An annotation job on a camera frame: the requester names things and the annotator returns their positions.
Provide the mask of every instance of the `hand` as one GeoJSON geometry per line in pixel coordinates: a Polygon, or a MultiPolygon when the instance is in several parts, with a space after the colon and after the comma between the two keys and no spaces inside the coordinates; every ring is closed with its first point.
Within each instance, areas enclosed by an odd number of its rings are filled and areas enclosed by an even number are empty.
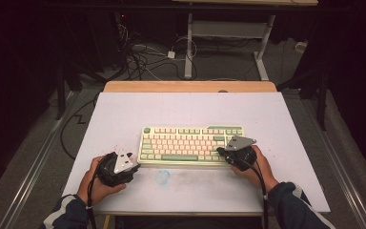
{"type": "MultiPolygon", "coordinates": [[[[276,186],[276,184],[278,184],[278,181],[273,176],[272,168],[270,167],[269,161],[261,153],[258,146],[253,145],[252,148],[256,152],[257,163],[259,165],[259,166],[257,166],[257,164],[255,163],[254,168],[258,172],[261,171],[261,175],[263,176],[264,183],[265,183],[265,186],[266,186],[266,191],[267,191],[267,193],[269,193],[270,190],[272,190],[276,186]]],[[[242,172],[234,166],[232,166],[231,168],[232,168],[232,170],[234,170],[234,173],[236,175],[238,175],[240,177],[245,177],[252,184],[256,185],[257,187],[261,187],[260,180],[259,180],[257,174],[252,169],[248,169],[248,170],[242,172]]]]}
{"type": "MultiPolygon", "coordinates": [[[[96,170],[96,167],[102,158],[102,156],[99,156],[93,159],[91,162],[91,168],[83,176],[81,184],[79,185],[77,195],[85,202],[86,205],[88,205],[88,185],[91,182],[94,171],[96,170]]],[[[94,205],[99,203],[106,196],[118,193],[126,187],[126,184],[119,184],[114,187],[109,187],[104,185],[99,178],[96,178],[91,191],[91,204],[94,205]]]]}

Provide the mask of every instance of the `keyboard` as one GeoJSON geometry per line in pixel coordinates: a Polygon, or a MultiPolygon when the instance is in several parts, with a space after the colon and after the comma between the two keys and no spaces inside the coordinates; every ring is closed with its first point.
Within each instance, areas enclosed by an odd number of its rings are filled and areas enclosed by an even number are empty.
{"type": "Polygon", "coordinates": [[[146,127],[141,132],[138,162],[143,165],[229,166],[216,150],[225,148],[238,126],[146,127]]]}

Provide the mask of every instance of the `white tabletop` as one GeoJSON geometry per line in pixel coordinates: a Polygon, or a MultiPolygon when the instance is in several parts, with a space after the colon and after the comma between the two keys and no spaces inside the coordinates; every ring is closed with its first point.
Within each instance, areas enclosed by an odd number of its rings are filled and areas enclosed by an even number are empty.
{"type": "MultiPolygon", "coordinates": [[[[271,163],[279,181],[300,185],[318,212],[330,212],[281,93],[102,93],[64,195],[74,194],[92,158],[132,152],[146,126],[239,125],[271,163]]],[[[226,169],[141,167],[127,189],[96,213],[260,215],[261,191],[226,169]]]]}

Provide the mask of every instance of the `desk leg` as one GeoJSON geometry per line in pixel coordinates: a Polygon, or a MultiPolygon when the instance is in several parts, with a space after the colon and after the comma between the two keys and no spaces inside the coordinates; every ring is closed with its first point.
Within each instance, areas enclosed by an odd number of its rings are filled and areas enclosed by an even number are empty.
{"type": "Polygon", "coordinates": [[[188,29],[187,29],[187,51],[186,51],[186,64],[184,67],[184,77],[186,79],[192,78],[192,38],[193,38],[193,14],[189,13],[188,29]]]}
{"type": "Polygon", "coordinates": [[[256,62],[256,66],[260,75],[261,80],[269,80],[267,76],[266,68],[263,64],[263,53],[266,50],[267,43],[269,42],[270,33],[272,32],[273,22],[275,21],[275,15],[271,15],[269,17],[269,22],[266,25],[266,29],[264,31],[263,37],[261,39],[261,47],[259,52],[254,52],[254,61],[256,62]]]}

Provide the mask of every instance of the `desk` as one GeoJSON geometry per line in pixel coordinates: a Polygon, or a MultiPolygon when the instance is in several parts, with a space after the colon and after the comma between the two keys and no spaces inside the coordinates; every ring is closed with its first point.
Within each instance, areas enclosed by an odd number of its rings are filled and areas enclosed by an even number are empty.
{"type": "MultiPolygon", "coordinates": [[[[243,126],[246,136],[258,140],[278,180],[299,184],[318,212],[330,211],[285,101],[270,82],[108,83],[96,103],[64,195],[77,191],[93,157],[112,151],[135,154],[145,126],[218,123],[243,126]],[[216,93],[220,90],[231,93],[216,93]]],[[[177,216],[261,216],[263,212],[260,189],[227,168],[141,167],[127,186],[106,197],[94,211],[177,216]],[[167,182],[158,182],[165,173],[167,182]]]]}
{"type": "MultiPolygon", "coordinates": [[[[270,6],[316,6],[317,0],[174,0],[178,2],[193,3],[222,3],[222,4],[245,4],[245,5],[270,5],[270,6]]],[[[187,31],[187,54],[184,77],[192,78],[193,64],[193,36],[218,36],[218,37],[239,37],[239,38],[261,38],[261,45],[258,52],[254,52],[254,61],[257,66],[260,79],[269,80],[266,68],[263,64],[263,54],[269,41],[270,32],[273,28],[275,15],[270,15],[267,23],[245,23],[245,22],[213,22],[194,21],[193,14],[189,13],[187,31]]]]}

